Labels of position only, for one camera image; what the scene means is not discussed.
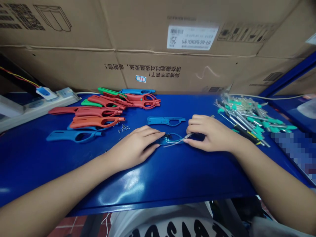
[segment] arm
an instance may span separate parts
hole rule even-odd
[[[149,126],[138,128],[107,153],[3,206],[0,236],[47,236],[98,184],[144,162],[159,145],[144,149],[164,134]]]
[[[186,139],[205,151],[231,152],[278,222],[316,235],[316,194],[267,157],[252,142],[214,118],[193,115],[187,133],[205,134],[204,141]]]

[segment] hand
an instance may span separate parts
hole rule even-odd
[[[160,146],[154,144],[144,150],[164,134],[147,125],[137,128],[103,155],[111,160],[117,172],[132,168],[144,162]]]
[[[244,146],[247,139],[232,131],[217,119],[206,115],[193,115],[189,120],[187,133],[202,133],[205,135],[204,141],[193,139],[183,140],[192,147],[204,151],[229,151],[234,152],[236,149]]]

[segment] finger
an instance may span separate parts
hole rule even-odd
[[[192,147],[204,150],[204,151],[208,151],[209,150],[209,144],[206,144],[204,142],[201,141],[197,141],[197,140],[193,140],[190,138],[184,139],[183,140],[185,143],[189,144]]]
[[[206,115],[193,115],[192,118],[193,119],[208,119],[210,117]]]
[[[205,119],[201,119],[201,118],[192,118],[192,119],[189,119],[189,125],[202,124],[202,123],[204,123],[204,120]]]
[[[139,157],[141,161],[144,162],[159,146],[160,144],[154,144],[143,151],[143,153]]]
[[[140,127],[140,128],[136,128],[133,132],[131,132],[130,134],[133,134],[133,133],[137,133],[137,132],[141,132],[143,130],[146,130],[146,129],[149,129],[151,127],[149,127],[148,125],[145,125],[143,127]]]
[[[156,141],[157,139],[159,139],[162,136],[164,136],[165,134],[166,134],[165,132],[151,134],[151,135],[146,137],[146,142],[145,143],[147,145],[149,145],[149,144],[153,143],[154,141]]]
[[[187,134],[188,133],[192,133],[192,132],[194,132],[194,133],[202,133],[202,134],[206,135],[205,134],[205,127],[203,125],[200,125],[200,124],[189,125],[187,127]]]
[[[147,136],[154,134],[154,133],[160,133],[160,131],[157,129],[151,128],[151,129],[145,129],[145,130],[139,132],[139,134],[142,135],[143,137],[147,137]]]

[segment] screwdriver handle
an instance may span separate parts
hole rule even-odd
[[[247,138],[248,140],[250,140],[252,143],[259,145],[261,144],[261,141],[255,136],[253,135],[251,132],[244,130],[243,128],[241,128],[238,124],[234,126],[234,129],[236,129],[237,131],[240,132],[240,135],[242,135],[243,137]]]

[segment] white plastic container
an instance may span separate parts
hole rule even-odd
[[[297,110],[310,119],[316,119],[316,98],[299,105]]]
[[[0,114],[3,114],[9,118],[13,118],[23,114],[24,109],[22,105],[7,99],[0,95]]]

